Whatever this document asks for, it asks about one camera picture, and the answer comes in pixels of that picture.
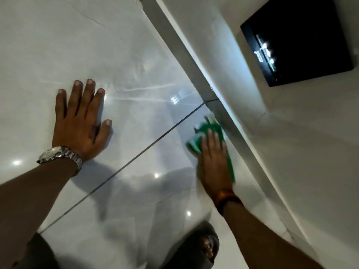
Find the black wristband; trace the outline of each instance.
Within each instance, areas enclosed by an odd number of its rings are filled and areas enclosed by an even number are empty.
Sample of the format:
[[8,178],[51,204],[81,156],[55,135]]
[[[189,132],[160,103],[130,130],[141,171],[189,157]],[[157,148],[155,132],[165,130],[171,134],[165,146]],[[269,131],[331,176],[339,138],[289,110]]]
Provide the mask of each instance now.
[[217,210],[219,214],[222,216],[223,216],[224,206],[227,204],[228,201],[236,202],[243,205],[242,201],[237,196],[229,196],[226,199],[221,200],[218,203]]

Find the black electronic device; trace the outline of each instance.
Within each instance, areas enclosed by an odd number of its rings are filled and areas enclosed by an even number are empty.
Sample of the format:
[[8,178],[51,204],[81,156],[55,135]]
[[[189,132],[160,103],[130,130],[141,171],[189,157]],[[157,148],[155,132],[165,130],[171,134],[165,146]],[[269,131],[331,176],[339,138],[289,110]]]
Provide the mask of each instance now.
[[270,0],[241,29],[270,87],[354,68],[333,0]]

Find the forearm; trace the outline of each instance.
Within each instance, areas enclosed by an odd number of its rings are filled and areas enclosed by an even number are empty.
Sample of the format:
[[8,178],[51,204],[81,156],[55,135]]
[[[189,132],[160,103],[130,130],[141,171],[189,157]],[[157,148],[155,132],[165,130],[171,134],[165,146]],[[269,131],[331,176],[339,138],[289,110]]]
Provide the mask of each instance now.
[[271,231],[243,205],[229,201],[224,207],[223,216],[250,269],[322,269],[310,257]]
[[76,164],[61,158],[0,185],[0,264],[9,268],[18,259],[52,208]]

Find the marble floor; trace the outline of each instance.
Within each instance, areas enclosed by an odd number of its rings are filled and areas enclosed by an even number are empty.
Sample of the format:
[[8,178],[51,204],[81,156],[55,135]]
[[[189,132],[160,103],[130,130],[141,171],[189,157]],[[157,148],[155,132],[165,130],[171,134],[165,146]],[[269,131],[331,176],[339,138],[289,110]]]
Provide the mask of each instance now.
[[[62,267],[157,268],[207,219],[221,243],[215,267],[246,268],[184,146],[209,110],[138,0],[2,0],[0,22],[0,183],[35,167],[51,147],[59,88],[92,78],[106,90],[108,146],[67,183],[40,229]],[[285,236],[230,143],[229,150],[244,204]]]

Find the watch face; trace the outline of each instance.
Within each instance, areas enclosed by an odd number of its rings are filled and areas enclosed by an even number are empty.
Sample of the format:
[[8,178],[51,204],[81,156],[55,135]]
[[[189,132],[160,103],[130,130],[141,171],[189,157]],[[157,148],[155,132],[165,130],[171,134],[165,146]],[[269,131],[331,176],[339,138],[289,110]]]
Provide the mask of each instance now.
[[62,147],[58,146],[58,147],[54,147],[51,148],[49,150],[47,150],[46,152],[44,152],[40,157],[39,160],[48,160],[51,159],[52,157],[54,157],[57,153],[62,151]]

